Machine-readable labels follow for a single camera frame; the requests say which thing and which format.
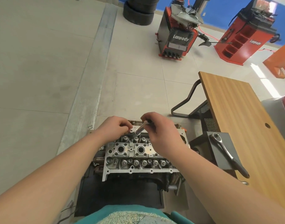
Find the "black mat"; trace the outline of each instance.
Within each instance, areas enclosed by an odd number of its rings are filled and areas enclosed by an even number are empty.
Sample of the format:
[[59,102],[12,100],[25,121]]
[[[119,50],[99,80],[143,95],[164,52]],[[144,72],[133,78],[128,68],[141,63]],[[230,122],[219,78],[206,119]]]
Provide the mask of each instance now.
[[81,179],[75,217],[88,216],[105,205],[143,205],[161,209],[163,193],[157,185],[141,180],[107,180],[93,174],[90,166]]

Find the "engine block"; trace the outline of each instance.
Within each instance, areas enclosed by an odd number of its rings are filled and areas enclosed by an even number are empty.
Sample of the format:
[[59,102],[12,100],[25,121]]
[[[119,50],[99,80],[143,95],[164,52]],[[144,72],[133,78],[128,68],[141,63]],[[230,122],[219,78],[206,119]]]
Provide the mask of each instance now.
[[[130,134],[138,128],[139,126],[133,126]],[[177,130],[184,143],[190,148],[185,130]],[[110,142],[103,147],[105,157],[102,181],[106,181],[108,175],[113,173],[179,172],[169,160],[156,153],[146,130],[134,139],[130,140],[129,137],[130,135],[124,135],[115,142]]]

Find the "blue wall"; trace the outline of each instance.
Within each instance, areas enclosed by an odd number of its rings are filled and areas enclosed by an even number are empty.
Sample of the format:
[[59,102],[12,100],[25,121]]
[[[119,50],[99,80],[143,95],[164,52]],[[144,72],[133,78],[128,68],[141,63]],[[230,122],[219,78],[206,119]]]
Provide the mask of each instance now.
[[[160,0],[157,4],[157,9],[163,11],[166,6],[169,6],[171,0]],[[245,7],[250,0],[210,0],[204,9],[206,15],[203,17],[204,22],[208,25],[219,27],[221,29],[228,29],[228,24],[234,15],[237,14],[241,8]],[[276,8],[276,21],[273,27],[277,29],[280,34],[281,41],[276,42],[278,45],[285,44],[285,6],[278,4]]]

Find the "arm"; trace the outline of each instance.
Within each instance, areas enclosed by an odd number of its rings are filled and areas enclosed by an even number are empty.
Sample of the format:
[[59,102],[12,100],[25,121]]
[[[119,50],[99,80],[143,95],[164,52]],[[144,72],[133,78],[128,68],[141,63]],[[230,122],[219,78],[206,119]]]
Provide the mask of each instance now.
[[0,223],[52,223],[98,149],[131,128],[124,118],[107,118],[92,134],[4,192],[0,195]]
[[285,223],[282,207],[188,149],[171,120],[158,113],[145,119],[156,126],[145,127],[156,152],[177,167],[217,224]]

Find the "tiled floor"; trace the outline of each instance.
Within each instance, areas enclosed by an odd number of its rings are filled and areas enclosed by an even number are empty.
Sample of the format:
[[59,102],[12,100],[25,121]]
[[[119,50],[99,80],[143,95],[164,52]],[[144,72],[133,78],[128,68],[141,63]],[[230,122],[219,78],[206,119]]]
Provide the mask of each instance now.
[[0,194],[56,155],[104,6],[0,0]]
[[[122,8],[119,8],[95,127],[111,115],[140,119],[143,113],[155,111],[186,128],[189,140],[196,138],[202,134],[200,121],[171,117],[170,109],[187,97],[193,83],[199,79],[199,71],[248,82],[260,100],[276,95],[268,91],[271,89],[263,85],[261,78],[270,80],[279,95],[285,95],[285,79],[276,79],[262,64],[272,54],[270,51],[258,51],[244,66],[239,66],[221,60],[213,45],[199,47],[202,41],[198,38],[182,61],[160,58],[155,36],[160,21],[161,16],[155,15],[149,26],[134,25],[123,18]],[[223,35],[204,27],[201,29],[218,39]],[[188,114],[205,99],[203,87],[199,85],[193,99],[177,112]],[[165,193],[164,211],[178,211],[196,223],[211,223],[212,219],[190,187],[185,185],[185,188],[179,197],[173,192]]]
[[[104,6],[95,0],[0,0],[0,194],[55,156]],[[134,25],[119,8],[95,127],[111,115],[140,119],[155,111],[170,117],[199,71],[249,82],[260,100],[285,95],[285,79],[262,64],[270,51],[238,66],[219,59],[213,46],[199,47],[197,39],[182,61],[160,58],[160,21],[155,15],[149,26]],[[190,113],[204,100],[199,85],[178,112]],[[200,121],[170,118],[187,129],[189,140],[202,133]],[[195,196],[187,185],[183,189],[179,197],[165,193],[165,211],[191,218]]]

